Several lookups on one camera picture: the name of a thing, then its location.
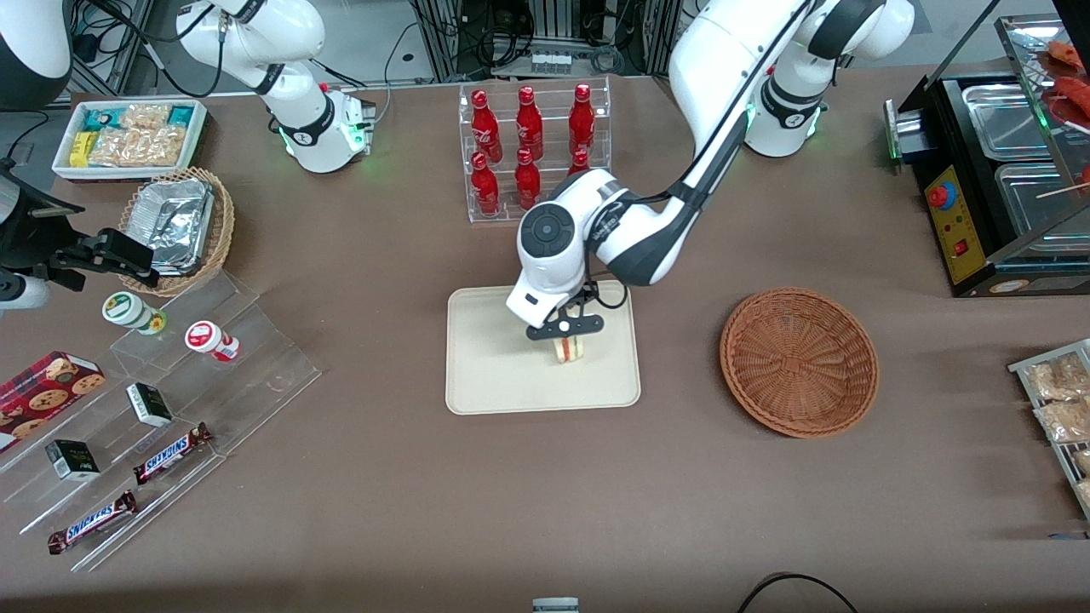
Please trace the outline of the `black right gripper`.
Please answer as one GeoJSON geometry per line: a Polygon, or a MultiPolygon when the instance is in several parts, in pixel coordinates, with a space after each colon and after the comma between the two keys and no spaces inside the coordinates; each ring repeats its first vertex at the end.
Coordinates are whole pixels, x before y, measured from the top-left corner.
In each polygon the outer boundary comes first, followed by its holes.
{"type": "Polygon", "coordinates": [[[55,249],[32,265],[32,276],[70,291],[83,291],[86,272],[109,272],[155,289],[160,274],[152,267],[152,249],[140,241],[116,228],[104,228],[99,232],[99,255],[81,243],[55,249]]]}

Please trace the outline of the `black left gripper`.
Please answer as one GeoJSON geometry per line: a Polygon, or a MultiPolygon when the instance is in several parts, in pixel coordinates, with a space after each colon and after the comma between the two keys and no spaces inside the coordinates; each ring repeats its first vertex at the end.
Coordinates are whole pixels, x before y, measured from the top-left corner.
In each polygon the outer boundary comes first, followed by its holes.
{"type": "Polygon", "coordinates": [[[561,339],[577,336],[580,342],[588,341],[588,335],[600,333],[605,327],[605,320],[600,314],[588,313],[588,303],[596,299],[591,288],[580,289],[564,306],[557,306],[537,329],[528,326],[525,336],[530,341],[552,339],[557,347],[561,345],[561,339]]]}

